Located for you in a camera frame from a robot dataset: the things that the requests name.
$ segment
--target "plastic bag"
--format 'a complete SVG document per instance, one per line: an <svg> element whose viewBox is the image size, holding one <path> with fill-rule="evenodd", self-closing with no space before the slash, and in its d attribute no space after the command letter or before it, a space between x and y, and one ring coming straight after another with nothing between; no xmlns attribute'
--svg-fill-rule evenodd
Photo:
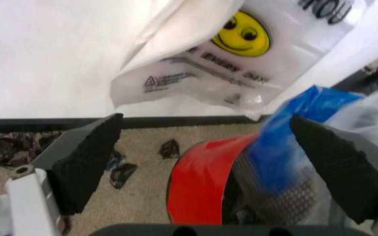
<svg viewBox="0 0 378 236"><path fill-rule="evenodd" d="M197 42L192 48L181 46L181 51L187 51L147 66L141 67L152 59L128 66L111 84L112 101L119 107L185 93L258 119L265 105L357 24L371 2L356 0L350 8L350 2L340 1L331 14L344 18L331 24L331 17L316 16L321 1L303 7L302 0L246 0L210 41ZM208 24L205 21L199 28ZM178 51L168 38L151 45Z"/></svg>
<svg viewBox="0 0 378 236"><path fill-rule="evenodd" d="M378 92L345 107L331 117L327 124L358 133L378 146Z"/></svg>
<svg viewBox="0 0 378 236"><path fill-rule="evenodd" d="M312 167L289 127L294 114L325 122L343 106L360 98L356 94L313 86L284 103L252 143L250 156L263 186L279 193L295 183L301 169Z"/></svg>

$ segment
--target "dark debris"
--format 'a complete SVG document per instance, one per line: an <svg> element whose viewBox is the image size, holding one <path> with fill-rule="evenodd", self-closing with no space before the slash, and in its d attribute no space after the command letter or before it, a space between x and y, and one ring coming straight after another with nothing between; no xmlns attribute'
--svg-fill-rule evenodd
<svg viewBox="0 0 378 236"><path fill-rule="evenodd" d="M112 172L110 173L110 184L116 189L121 189L137 168L137 165L124 163L123 165L112 169Z"/></svg>
<svg viewBox="0 0 378 236"><path fill-rule="evenodd" d="M163 159L179 158L179 144L174 139L169 140L165 142L163 145L161 145L158 153L163 157Z"/></svg>
<svg viewBox="0 0 378 236"><path fill-rule="evenodd" d="M0 166L15 168L31 163L62 132L13 132L0 135Z"/></svg>

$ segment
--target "black plastic piece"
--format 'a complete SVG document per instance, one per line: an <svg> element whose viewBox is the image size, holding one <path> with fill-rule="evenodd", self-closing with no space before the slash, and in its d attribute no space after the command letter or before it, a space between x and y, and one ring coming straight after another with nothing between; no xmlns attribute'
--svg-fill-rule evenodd
<svg viewBox="0 0 378 236"><path fill-rule="evenodd" d="M110 173L110 184L116 189L121 189L137 168L137 165L125 163L112 169Z"/></svg>
<svg viewBox="0 0 378 236"><path fill-rule="evenodd" d="M169 140L165 142L163 145L161 145L158 153L163 157L163 159L179 158L179 144L174 139Z"/></svg>

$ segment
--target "red container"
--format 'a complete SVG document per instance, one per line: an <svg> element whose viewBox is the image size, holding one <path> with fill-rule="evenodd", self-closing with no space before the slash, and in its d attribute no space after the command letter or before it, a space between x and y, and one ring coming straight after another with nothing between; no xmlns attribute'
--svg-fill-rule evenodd
<svg viewBox="0 0 378 236"><path fill-rule="evenodd" d="M167 211L175 224L221 224L231 167L258 134L209 141L182 155L170 175Z"/></svg>

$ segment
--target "white plastic bag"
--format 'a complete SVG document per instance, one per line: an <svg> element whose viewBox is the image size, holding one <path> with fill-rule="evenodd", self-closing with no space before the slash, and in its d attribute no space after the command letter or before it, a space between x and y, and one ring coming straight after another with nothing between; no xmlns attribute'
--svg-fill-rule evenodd
<svg viewBox="0 0 378 236"><path fill-rule="evenodd" d="M340 110L327 124L360 134L378 146L378 92Z"/></svg>
<svg viewBox="0 0 378 236"><path fill-rule="evenodd" d="M218 34L217 31L203 34L209 34L210 41L206 38L196 47L187 47L190 42L200 39L197 31L209 23L198 21L198 28L188 29L194 39L192 35L180 36L180 40L187 42L186 47L179 44L178 37L173 40L162 38L145 52L155 51L155 46L171 47L170 52L187 51L143 67L154 57L146 59L141 51L126 66L125 73L112 82L112 101L119 107L185 93L258 119L266 104L319 61L357 24L371 2L342 0L333 8L332 15L318 19L316 11L323 7L320 0L305 9L303 0L246 0L241 11L227 23L222 22L225 26ZM342 20L330 24L333 17ZM263 47L262 51L256 50L257 45ZM186 76L164 85L164 79L178 74Z"/></svg>

